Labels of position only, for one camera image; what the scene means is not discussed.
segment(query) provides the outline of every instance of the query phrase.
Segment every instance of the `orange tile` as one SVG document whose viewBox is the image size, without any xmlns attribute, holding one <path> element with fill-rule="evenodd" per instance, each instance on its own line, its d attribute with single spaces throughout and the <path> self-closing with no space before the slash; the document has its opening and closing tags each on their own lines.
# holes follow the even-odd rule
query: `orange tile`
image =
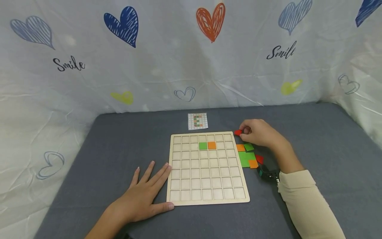
<svg viewBox="0 0 382 239">
<path fill-rule="evenodd" d="M 256 169 L 259 166 L 256 160 L 248 160 L 248 163 L 251 169 Z"/>
<path fill-rule="evenodd" d="M 216 149 L 216 143 L 215 142 L 208 142 L 208 149 L 209 150 L 215 150 Z"/>
<path fill-rule="evenodd" d="M 245 152 L 244 145 L 236 145 L 236 147 L 238 148 L 238 152 Z"/>
</svg>

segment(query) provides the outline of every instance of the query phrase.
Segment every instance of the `finger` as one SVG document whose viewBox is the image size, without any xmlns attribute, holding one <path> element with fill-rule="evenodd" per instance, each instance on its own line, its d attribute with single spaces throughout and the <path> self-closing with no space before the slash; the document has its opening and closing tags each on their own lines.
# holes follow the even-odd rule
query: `finger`
<svg viewBox="0 0 382 239">
<path fill-rule="evenodd" d="M 134 185 L 137 185 L 137 183 L 138 183 L 138 176 L 139 176 L 139 167 L 134 172 L 134 176 L 133 176 L 133 179 L 131 180 L 131 184 L 130 184 L 129 188 L 131 188 Z"/>
<path fill-rule="evenodd" d="M 142 178 L 138 184 L 145 183 L 149 180 L 152 169 L 154 168 L 154 164 L 155 164 L 155 162 L 151 161 L 151 163 L 149 164 L 149 167 L 146 169 L 146 172 L 144 172 L 144 175 L 142 176 Z"/>
<path fill-rule="evenodd" d="M 251 128 L 249 128 L 248 126 L 246 126 L 243 130 L 243 132 L 247 135 L 249 134 L 249 131 L 250 131 Z"/>
<path fill-rule="evenodd" d="M 250 137 L 251 137 L 250 135 L 246 135 L 244 133 L 240 135 L 241 140 L 244 142 L 249 142 Z"/>
<path fill-rule="evenodd" d="M 240 130 L 243 130 L 245 127 L 249 127 L 249 128 L 250 128 L 250 126 L 249 126 L 249 123 L 250 123 L 250 122 L 251 122 L 251 120 L 244 120 L 244 121 L 241 123 L 239 129 L 240 129 Z"/>
<path fill-rule="evenodd" d="M 162 176 L 158 179 L 158 181 L 154 184 L 155 192 L 158 193 L 159 190 L 163 187 L 163 184 L 165 184 L 168 176 L 171 172 L 171 165 L 168 165 L 165 172 L 162 174 Z"/>
<path fill-rule="evenodd" d="M 165 163 L 165 165 L 157 172 L 156 175 L 154 175 L 149 181 L 148 183 L 150 185 L 154 185 L 158 179 L 163 175 L 163 173 L 166 171 L 166 168 L 168 167 L 168 163 Z"/>
<path fill-rule="evenodd" d="M 167 211 L 171 211 L 174 209 L 174 204 L 173 203 L 159 203 L 159 204 L 152 204 L 150 206 L 150 211 L 151 211 L 151 214 L 150 214 L 150 217 L 152 216 L 155 216 L 159 213 L 164 213 L 164 212 L 167 212 Z"/>
</svg>

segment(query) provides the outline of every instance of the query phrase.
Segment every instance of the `orange heart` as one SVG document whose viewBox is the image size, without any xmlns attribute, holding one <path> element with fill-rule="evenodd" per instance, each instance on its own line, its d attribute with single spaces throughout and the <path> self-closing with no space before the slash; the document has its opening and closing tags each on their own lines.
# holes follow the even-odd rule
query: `orange heart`
<svg viewBox="0 0 382 239">
<path fill-rule="evenodd" d="M 196 20 L 199 25 L 200 30 L 204 33 L 208 39 L 213 43 L 220 33 L 223 26 L 225 16 L 225 6 L 224 3 L 219 3 L 216 5 L 214 14 L 211 19 L 211 14 L 205 8 L 199 8 L 196 11 Z"/>
</svg>

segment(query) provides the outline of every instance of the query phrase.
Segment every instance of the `gray tablecloth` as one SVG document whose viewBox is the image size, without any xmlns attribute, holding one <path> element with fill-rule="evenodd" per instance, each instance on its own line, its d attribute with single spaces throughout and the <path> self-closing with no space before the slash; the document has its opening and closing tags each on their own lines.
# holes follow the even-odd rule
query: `gray tablecloth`
<svg viewBox="0 0 382 239">
<path fill-rule="evenodd" d="M 187 113 L 207 112 L 209 128 L 188 131 Z M 382 151 L 337 105 L 329 103 L 104 114 L 95 120 L 36 238 L 83 238 L 129 186 L 134 170 L 168 161 L 171 134 L 234 131 L 261 118 L 286 136 L 311 172 L 345 236 L 382 235 Z M 257 147 L 275 167 L 266 149 Z M 244 169 L 249 203 L 179 206 L 121 231 L 134 239 L 299 238 L 274 185 Z M 166 199 L 167 184 L 155 202 Z"/>
</svg>

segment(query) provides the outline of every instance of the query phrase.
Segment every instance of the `white curtain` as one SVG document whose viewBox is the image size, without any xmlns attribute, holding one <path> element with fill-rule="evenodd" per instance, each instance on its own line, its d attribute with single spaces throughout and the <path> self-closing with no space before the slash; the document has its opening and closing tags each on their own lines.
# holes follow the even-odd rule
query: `white curtain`
<svg viewBox="0 0 382 239">
<path fill-rule="evenodd" d="M 33 237 L 102 113 L 326 100 L 382 146 L 381 3 L 3 0 L 0 237 Z"/>
</svg>

